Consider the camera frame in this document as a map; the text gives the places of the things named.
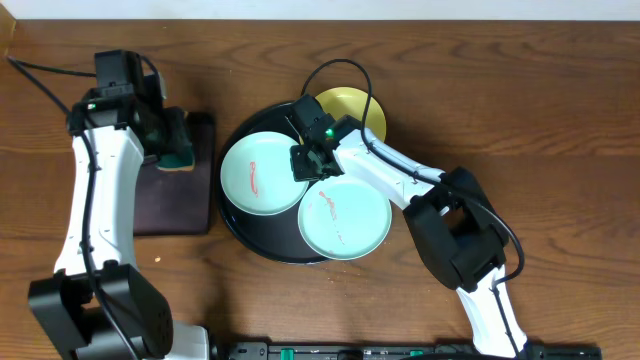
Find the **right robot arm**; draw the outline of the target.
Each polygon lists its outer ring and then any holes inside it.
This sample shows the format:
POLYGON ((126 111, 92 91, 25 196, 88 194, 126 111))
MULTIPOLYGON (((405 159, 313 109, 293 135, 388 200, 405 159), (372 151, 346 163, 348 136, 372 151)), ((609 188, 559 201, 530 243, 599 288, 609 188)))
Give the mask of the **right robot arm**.
POLYGON ((402 210, 425 267, 458 294, 476 350, 523 358, 527 337, 506 291, 519 273, 507 271, 504 251, 519 241, 476 178, 463 168, 446 173, 420 164, 350 116, 287 119, 302 139, 291 151, 295 179, 350 175, 385 195, 402 210))

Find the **green yellow sponge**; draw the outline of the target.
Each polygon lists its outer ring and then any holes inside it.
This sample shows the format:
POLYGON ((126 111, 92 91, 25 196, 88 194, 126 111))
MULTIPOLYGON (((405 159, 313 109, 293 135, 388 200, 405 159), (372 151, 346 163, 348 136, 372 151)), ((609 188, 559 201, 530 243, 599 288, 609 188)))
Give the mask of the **green yellow sponge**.
POLYGON ((195 155, 192 150, 181 153, 162 155, 156 162, 156 168, 164 172, 187 172, 195 166, 195 155))

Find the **yellow plate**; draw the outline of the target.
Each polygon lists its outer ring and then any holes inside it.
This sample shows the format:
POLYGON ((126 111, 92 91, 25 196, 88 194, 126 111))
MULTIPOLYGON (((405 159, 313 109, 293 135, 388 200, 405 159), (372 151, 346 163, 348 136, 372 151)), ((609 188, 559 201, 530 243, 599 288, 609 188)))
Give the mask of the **yellow plate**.
MULTIPOLYGON (((325 113, 330 114, 336 121, 345 115, 349 115, 358 121, 362 120, 364 108, 368 94, 354 87, 334 87, 315 95, 315 100, 319 103, 325 113)), ((387 121, 382 106, 375 98, 372 98, 366 117, 366 128, 373 135, 386 141, 387 121)))

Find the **mint plate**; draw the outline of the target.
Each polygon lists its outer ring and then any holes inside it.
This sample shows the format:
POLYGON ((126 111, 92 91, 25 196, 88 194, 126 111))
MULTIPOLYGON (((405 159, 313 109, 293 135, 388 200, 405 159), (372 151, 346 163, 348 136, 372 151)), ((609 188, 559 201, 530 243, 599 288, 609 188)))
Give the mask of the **mint plate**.
POLYGON ((220 180, 224 194, 240 210, 271 216, 293 207, 305 194, 308 181, 297 182, 290 149, 297 142, 282 133, 247 135, 224 156, 220 180))
POLYGON ((388 198, 349 175, 312 185, 298 210, 303 240, 316 253, 332 260, 368 255, 383 243, 391 223, 388 198))

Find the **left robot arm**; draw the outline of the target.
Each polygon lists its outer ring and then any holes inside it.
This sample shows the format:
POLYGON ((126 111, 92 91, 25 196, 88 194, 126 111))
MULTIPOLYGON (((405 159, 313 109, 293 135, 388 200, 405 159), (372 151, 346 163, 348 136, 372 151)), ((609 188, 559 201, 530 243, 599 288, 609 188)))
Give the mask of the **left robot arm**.
POLYGON ((140 273, 134 204, 145 130, 161 126, 134 94, 90 90, 68 114, 75 183, 63 249, 28 303, 64 359, 209 359, 207 330, 173 319, 140 273))

